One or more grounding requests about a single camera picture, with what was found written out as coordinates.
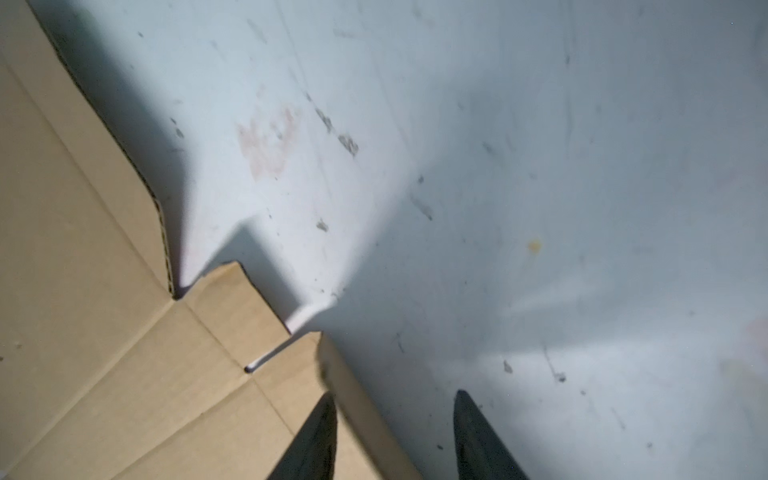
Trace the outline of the brown cardboard box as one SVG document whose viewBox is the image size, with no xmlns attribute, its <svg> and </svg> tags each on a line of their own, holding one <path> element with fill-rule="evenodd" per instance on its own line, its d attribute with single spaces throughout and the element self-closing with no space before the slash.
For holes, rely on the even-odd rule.
<svg viewBox="0 0 768 480">
<path fill-rule="evenodd" d="M 29 4 L 1 5 L 1 475 L 267 479 L 325 393 L 332 479 L 415 479 L 331 340 L 242 267 L 176 298 L 161 210 Z"/>
</svg>

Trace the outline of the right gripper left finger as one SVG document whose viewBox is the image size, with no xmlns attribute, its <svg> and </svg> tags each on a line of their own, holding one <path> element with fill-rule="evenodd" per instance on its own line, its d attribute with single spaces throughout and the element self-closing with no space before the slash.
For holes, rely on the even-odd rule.
<svg viewBox="0 0 768 480">
<path fill-rule="evenodd" d="M 337 430 L 335 400 L 331 393 L 325 393 L 320 397 L 267 479 L 332 479 L 336 460 Z"/>
</svg>

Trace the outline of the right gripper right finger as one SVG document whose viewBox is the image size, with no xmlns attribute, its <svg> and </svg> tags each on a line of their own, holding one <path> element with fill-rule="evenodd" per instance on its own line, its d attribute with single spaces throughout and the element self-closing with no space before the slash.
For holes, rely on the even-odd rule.
<svg viewBox="0 0 768 480">
<path fill-rule="evenodd" d="M 453 432 L 459 479 L 529 479 L 466 390 L 454 399 Z"/>
</svg>

